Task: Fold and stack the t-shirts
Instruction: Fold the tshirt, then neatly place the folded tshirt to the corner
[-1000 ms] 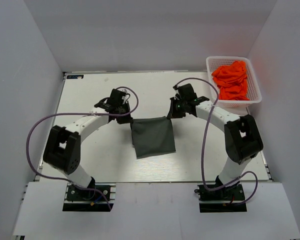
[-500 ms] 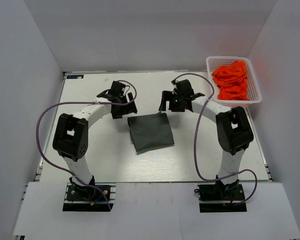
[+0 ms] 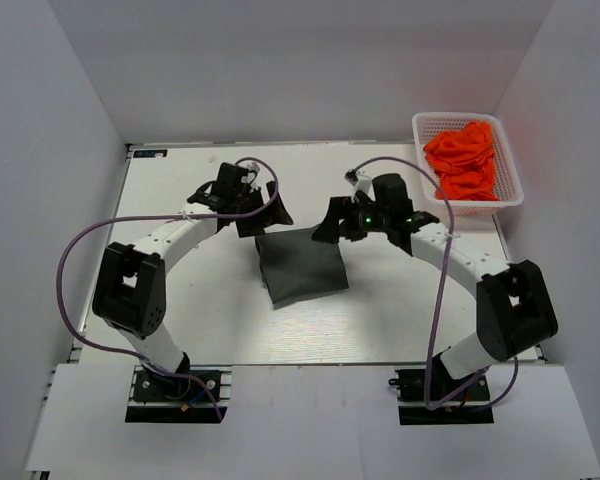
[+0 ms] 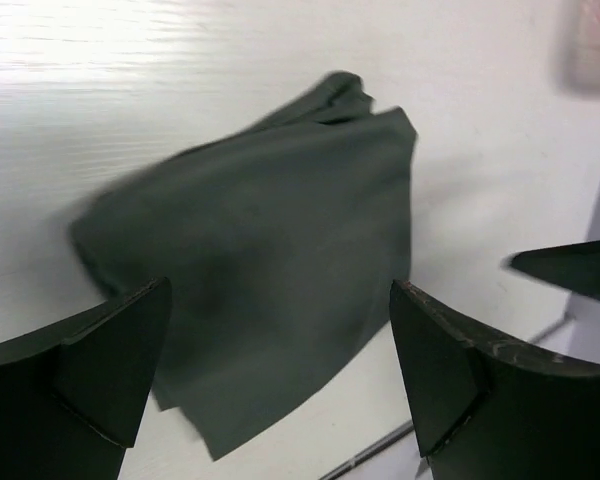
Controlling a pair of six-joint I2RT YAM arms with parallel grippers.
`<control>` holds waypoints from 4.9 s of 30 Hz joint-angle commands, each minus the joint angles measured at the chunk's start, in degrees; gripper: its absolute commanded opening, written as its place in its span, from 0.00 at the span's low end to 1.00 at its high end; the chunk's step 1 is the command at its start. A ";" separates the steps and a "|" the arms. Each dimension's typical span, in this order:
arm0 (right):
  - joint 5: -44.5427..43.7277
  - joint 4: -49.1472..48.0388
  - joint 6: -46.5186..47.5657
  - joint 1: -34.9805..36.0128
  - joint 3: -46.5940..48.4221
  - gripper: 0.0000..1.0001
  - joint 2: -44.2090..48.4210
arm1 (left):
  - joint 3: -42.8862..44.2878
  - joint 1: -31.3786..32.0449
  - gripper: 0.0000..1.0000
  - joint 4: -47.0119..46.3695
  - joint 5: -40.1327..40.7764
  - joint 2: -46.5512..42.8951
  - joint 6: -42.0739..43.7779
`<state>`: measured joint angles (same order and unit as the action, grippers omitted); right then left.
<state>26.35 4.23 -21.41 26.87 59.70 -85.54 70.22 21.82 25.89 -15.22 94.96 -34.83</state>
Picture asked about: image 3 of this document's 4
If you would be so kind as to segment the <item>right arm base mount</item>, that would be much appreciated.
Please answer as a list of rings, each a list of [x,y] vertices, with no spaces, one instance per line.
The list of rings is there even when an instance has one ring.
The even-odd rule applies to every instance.
[[[424,402],[425,369],[399,369],[388,380],[398,397],[398,416],[401,426],[463,426],[494,423],[491,394],[484,376],[459,393],[444,406],[428,410]]]

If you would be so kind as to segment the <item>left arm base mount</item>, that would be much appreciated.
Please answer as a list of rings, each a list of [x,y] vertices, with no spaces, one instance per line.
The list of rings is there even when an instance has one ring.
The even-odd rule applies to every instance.
[[[231,370],[191,370],[217,403],[224,418],[229,405]],[[162,378],[136,367],[129,390],[125,422],[129,424],[220,424],[216,409],[203,387],[193,380]]]

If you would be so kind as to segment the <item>dark grey t shirt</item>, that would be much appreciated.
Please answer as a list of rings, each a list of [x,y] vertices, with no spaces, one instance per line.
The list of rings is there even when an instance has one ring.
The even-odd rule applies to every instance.
[[[261,279],[275,309],[349,288],[339,245],[314,241],[314,230],[286,230],[255,238]]]

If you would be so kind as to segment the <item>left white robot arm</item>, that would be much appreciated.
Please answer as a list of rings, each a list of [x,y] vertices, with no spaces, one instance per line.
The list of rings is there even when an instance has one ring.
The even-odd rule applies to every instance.
[[[180,377],[189,371],[185,352],[172,339],[164,318],[167,275],[189,252],[234,225],[240,238],[255,237],[275,225],[291,225],[276,174],[265,188],[254,157],[220,165],[215,179],[191,194],[181,210],[153,232],[130,243],[105,248],[92,301],[93,313],[130,343],[131,355],[150,371]]]

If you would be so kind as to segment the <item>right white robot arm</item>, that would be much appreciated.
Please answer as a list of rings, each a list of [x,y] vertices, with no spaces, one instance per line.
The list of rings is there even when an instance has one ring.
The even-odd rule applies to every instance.
[[[476,301],[474,332],[432,358],[432,378],[464,381],[556,335],[557,318],[535,263],[509,263],[453,236],[438,217],[414,209],[396,173],[369,179],[350,170],[345,177],[354,187],[352,195],[330,199],[313,240],[336,244],[383,233],[390,244],[438,268]]]

